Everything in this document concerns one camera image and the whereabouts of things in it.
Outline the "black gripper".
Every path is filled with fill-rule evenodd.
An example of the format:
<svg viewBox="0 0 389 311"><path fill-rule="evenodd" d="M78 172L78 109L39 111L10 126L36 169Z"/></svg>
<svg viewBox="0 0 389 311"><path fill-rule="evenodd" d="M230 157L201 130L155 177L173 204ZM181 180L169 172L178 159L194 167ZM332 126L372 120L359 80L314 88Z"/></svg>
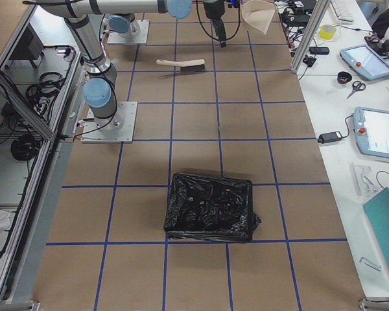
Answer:
<svg viewBox="0 0 389 311"><path fill-rule="evenodd" d="M224 0L205 0L202 1L206 17L211 20L215 30L215 41L218 41L221 48L226 46L226 30L222 17L225 13Z"/></svg>

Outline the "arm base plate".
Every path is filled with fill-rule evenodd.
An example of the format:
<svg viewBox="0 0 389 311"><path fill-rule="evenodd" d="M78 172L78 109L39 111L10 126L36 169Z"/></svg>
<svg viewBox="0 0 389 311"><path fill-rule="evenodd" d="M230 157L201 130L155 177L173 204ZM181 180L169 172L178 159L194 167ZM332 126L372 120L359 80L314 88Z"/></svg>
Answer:
<svg viewBox="0 0 389 311"><path fill-rule="evenodd" d="M138 20L138 22L141 32L139 35L132 39L126 39L118 35L118 33L114 32L111 29L111 32L108 36L108 45L138 45L138 44L145 44L147 42L148 38L148 28L149 28L149 21L148 20Z"/></svg>
<svg viewBox="0 0 389 311"><path fill-rule="evenodd" d="M117 113L109 125L102 129L97 128L93 112L88 109L87 118L92 120L84 125L85 134L80 136L82 143L131 143L134 137L134 128L137 115L137 102L117 103Z"/></svg>

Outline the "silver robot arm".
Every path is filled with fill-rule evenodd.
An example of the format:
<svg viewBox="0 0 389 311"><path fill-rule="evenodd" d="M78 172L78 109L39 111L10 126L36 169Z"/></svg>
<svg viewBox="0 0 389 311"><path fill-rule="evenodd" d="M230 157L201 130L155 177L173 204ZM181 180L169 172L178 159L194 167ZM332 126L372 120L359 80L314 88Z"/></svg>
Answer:
<svg viewBox="0 0 389 311"><path fill-rule="evenodd" d="M108 14L108 24L114 32L128 33L136 13L169 14L175 19L183 19L191 13L193 5L192 1L25 1L24 4L39 6L64 19L90 76L90 81L83 88L83 96L93 113L98 131L119 129L122 120L115 94L117 71L106 56L89 15Z"/></svg>
<svg viewBox="0 0 389 311"><path fill-rule="evenodd" d="M126 39L132 39L141 32L134 13L112 14L108 18L108 25L114 32Z"/></svg>

